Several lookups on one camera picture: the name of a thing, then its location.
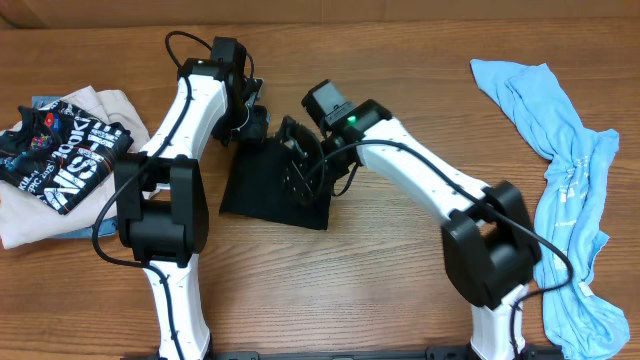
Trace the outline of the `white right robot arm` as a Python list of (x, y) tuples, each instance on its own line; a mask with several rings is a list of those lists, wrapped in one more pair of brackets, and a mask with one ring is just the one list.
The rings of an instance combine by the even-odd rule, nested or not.
[(418, 142), (373, 99), (356, 105), (324, 80), (301, 102), (319, 129), (284, 116), (277, 141), (290, 157), (283, 182), (303, 206), (333, 196), (357, 167), (386, 178), (440, 226), (445, 272), (470, 304), (472, 359), (527, 359), (522, 304), (541, 259), (519, 190), (491, 186), (457, 170)]

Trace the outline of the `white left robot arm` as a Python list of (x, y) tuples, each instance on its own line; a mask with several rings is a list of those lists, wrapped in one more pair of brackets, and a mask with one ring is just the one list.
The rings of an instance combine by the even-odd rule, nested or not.
[(150, 283), (161, 341), (158, 359), (210, 359), (198, 279), (199, 257), (209, 236), (209, 209), (200, 159), (212, 139), (260, 144), (269, 115), (258, 104), (262, 79), (237, 39), (217, 37), (205, 59), (177, 65), (177, 91), (150, 141), (117, 162), (116, 192), (121, 243), (129, 264)]

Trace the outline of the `black t-shirt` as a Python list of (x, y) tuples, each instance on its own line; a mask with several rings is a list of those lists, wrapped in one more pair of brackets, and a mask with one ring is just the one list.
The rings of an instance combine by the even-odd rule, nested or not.
[(327, 229), (330, 195), (322, 194), (311, 205), (299, 203), (292, 193), (293, 177), (286, 172), (290, 163), (288, 149), (273, 138), (260, 144), (239, 144), (219, 212)]

